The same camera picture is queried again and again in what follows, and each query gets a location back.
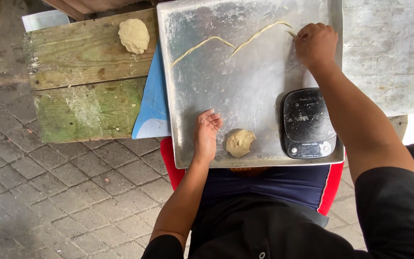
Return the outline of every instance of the black shirt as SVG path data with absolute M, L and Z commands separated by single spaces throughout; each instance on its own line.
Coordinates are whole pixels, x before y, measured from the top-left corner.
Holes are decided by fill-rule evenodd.
M 357 214 L 368 252 L 314 223 L 307 212 L 266 196 L 241 195 L 199 212 L 193 258 L 414 258 L 414 173 L 381 167 L 361 174 Z M 152 240 L 144 259 L 183 258 L 177 238 Z

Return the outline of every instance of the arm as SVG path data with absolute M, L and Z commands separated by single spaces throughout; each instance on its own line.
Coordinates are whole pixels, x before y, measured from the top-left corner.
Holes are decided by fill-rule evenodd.
M 208 166 L 215 158 L 216 134 L 222 125 L 220 115 L 214 114 L 213 109 L 197 117 L 193 159 L 180 185 L 157 216 L 150 242 L 160 235 L 173 235 L 185 247 L 201 201 Z
M 414 161 L 386 115 L 336 65 L 337 41 L 330 25 L 309 24 L 298 33 L 295 47 L 319 85 L 333 128 L 346 147 L 352 180 L 382 166 L 414 172 Z

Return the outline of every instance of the black sleeve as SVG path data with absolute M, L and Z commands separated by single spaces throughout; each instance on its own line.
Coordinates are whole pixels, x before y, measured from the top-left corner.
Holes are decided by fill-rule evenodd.
M 173 235 L 160 235 L 147 245 L 142 259 L 183 259 L 183 248 Z
M 414 258 L 414 173 L 379 167 L 356 180 L 359 223 L 376 258 Z

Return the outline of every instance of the person's right hand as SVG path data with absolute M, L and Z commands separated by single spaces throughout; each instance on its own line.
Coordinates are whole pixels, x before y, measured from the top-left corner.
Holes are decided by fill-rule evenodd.
M 337 42 L 338 33 L 330 25 L 308 24 L 295 37 L 296 56 L 307 68 L 333 62 Z

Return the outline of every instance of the hand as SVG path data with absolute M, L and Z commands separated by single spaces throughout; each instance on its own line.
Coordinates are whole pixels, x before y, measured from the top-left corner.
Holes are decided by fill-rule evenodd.
M 338 33 L 330 25 L 308 24 L 295 37 L 296 56 L 307 68 L 334 62 Z
M 197 116 L 194 130 L 193 161 L 209 164 L 217 150 L 217 131 L 223 125 L 220 114 L 210 109 Z

